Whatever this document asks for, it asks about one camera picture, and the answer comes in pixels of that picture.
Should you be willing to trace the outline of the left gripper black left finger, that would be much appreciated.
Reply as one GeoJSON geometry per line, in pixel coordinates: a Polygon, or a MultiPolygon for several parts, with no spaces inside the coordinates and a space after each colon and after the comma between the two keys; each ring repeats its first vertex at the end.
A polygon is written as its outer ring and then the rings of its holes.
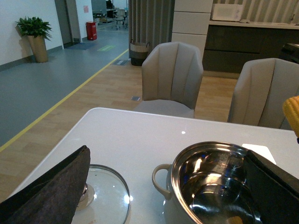
{"type": "Polygon", "coordinates": [[[70,224],[83,194],[90,150],[83,145],[0,204],[2,224],[70,224]]]}

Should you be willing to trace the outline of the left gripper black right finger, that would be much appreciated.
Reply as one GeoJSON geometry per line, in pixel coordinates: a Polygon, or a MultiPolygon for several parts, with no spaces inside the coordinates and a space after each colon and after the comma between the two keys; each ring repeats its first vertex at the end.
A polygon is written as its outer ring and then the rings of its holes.
{"type": "Polygon", "coordinates": [[[264,224],[299,222],[299,180],[249,150],[244,156],[246,182],[264,224]]]}

